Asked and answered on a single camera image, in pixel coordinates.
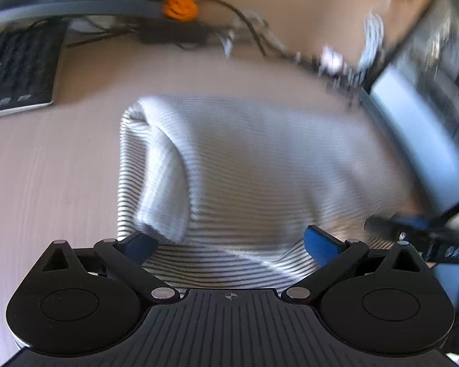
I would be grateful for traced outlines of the black keyboard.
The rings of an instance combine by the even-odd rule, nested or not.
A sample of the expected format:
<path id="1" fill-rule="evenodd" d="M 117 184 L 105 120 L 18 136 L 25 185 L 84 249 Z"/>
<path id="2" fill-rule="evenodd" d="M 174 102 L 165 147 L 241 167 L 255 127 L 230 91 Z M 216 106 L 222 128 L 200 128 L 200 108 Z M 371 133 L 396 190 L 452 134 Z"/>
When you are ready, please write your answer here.
<path id="1" fill-rule="evenodd" d="M 58 19 L 0 32 L 0 117 L 52 104 L 67 29 Z"/>

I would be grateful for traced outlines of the crumpled white paper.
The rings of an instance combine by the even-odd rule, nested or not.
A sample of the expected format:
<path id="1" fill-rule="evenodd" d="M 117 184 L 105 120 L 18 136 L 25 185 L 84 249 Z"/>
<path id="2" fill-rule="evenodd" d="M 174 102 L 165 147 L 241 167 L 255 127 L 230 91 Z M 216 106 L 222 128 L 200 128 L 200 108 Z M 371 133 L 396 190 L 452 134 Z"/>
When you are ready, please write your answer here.
<path id="1" fill-rule="evenodd" d="M 341 54 L 333 48 L 325 46 L 322 49 L 319 70 L 329 76 L 340 76 L 346 72 L 347 64 Z"/>

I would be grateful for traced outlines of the orange pumpkin figurine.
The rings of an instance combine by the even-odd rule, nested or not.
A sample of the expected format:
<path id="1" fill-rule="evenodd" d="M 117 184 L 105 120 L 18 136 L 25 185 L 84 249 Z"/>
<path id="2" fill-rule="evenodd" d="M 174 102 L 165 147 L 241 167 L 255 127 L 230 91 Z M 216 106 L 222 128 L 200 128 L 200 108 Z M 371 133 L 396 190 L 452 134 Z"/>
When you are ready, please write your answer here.
<path id="1" fill-rule="evenodd" d="M 179 22 L 193 22 L 199 16 L 199 7 L 195 0 L 165 0 L 162 12 Z"/>

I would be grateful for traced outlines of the black power adapter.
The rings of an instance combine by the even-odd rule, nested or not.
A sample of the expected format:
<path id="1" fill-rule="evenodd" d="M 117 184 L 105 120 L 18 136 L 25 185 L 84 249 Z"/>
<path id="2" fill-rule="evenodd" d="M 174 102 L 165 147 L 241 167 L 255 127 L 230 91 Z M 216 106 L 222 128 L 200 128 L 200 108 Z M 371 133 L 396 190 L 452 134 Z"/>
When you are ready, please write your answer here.
<path id="1" fill-rule="evenodd" d="M 151 20 L 140 24 L 138 38 L 144 44 L 204 44 L 210 34 L 199 22 Z"/>

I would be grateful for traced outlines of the striped beige shirt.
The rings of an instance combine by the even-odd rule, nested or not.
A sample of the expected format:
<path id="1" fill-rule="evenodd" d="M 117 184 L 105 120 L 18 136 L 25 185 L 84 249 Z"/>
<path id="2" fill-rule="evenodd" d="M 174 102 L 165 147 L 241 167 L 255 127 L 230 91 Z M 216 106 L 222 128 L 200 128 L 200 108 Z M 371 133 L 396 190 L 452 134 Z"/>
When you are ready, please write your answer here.
<path id="1" fill-rule="evenodd" d="M 282 291 L 317 269 L 309 225 L 368 241 L 365 219 L 412 188 L 356 113 L 147 96 L 121 118 L 118 237 L 154 237 L 144 268 L 181 290 Z"/>

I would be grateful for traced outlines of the glass computer case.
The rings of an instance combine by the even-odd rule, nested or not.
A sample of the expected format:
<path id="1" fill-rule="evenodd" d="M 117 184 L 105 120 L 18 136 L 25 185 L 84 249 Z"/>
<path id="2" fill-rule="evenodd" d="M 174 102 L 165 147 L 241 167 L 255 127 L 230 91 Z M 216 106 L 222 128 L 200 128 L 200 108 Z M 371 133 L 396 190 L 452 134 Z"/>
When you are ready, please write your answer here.
<path id="1" fill-rule="evenodd" d="M 430 0 L 360 96 L 415 176 L 425 208 L 459 203 L 459 0 Z"/>

